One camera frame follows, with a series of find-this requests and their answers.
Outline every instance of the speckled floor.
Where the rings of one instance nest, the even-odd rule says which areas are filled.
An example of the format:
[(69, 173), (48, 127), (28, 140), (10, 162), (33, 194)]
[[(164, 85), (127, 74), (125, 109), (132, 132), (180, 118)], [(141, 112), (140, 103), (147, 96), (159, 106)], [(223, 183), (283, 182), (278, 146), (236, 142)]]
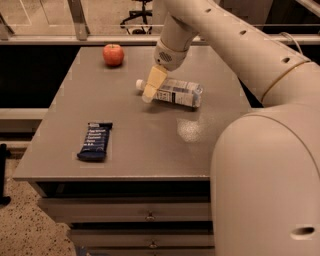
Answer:
[(11, 202), (0, 208), (0, 256), (76, 255), (66, 236), (68, 227), (40, 210), (39, 195), (28, 183), (12, 179), (18, 163), (6, 160), (4, 195), (10, 196)]

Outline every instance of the office chair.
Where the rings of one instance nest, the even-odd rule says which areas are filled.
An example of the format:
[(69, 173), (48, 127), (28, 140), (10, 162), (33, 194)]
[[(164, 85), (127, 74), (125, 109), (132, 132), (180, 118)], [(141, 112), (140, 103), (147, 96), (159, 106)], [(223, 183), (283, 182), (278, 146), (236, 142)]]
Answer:
[[(147, 25), (148, 24), (147, 16), (152, 17), (152, 11), (146, 10), (146, 4), (151, 2), (152, 0), (132, 0), (132, 1), (142, 2), (142, 10), (141, 11), (129, 11), (130, 16), (128, 18), (122, 20), (122, 22), (120, 23), (121, 28), (125, 28), (125, 24), (127, 21), (133, 20), (138, 17), (142, 17), (143, 23), (145, 25)], [(145, 31), (144, 28), (142, 27), (142, 29), (133, 30), (133, 34), (147, 34), (147, 33), (150, 34), (150, 31), (151, 31), (151, 27), (147, 31)]]

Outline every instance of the table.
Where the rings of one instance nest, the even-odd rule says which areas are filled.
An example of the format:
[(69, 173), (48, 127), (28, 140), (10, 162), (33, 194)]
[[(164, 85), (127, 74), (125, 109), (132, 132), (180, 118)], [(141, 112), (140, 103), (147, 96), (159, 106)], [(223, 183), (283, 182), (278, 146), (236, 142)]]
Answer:
[[(211, 255), (210, 164), (221, 132), (250, 105), (235, 74), (208, 46), (192, 46), (169, 77), (204, 87), (202, 105), (144, 103), (135, 88), (154, 64), (152, 46), (124, 47), (105, 66), (82, 47), (14, 174), (39, 206), (99, 255)], [(88, 122), (112, 121), (107, 158), (79, 161)]]

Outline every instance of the apple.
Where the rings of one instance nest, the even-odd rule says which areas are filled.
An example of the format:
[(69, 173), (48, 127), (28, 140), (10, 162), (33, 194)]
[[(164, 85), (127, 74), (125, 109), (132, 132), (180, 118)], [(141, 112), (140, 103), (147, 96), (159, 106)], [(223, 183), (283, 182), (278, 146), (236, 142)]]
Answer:
[(118, 44), (107, 44), (103, 48), (103, 58), (108, 66), (119, 66), (122, 64), (124, 58), (124, 52), (120, 45)]

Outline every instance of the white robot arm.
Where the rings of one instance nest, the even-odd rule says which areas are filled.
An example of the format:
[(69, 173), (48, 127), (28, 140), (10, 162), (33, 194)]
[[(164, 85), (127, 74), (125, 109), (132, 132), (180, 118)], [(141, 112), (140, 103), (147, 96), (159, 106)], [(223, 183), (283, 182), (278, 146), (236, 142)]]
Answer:
[(216, 255), (320, 255), (320, 67), (212, 0), (163, 1), (156, 63), (178, 68), (200, 33), (266, 107), (215, 146)]

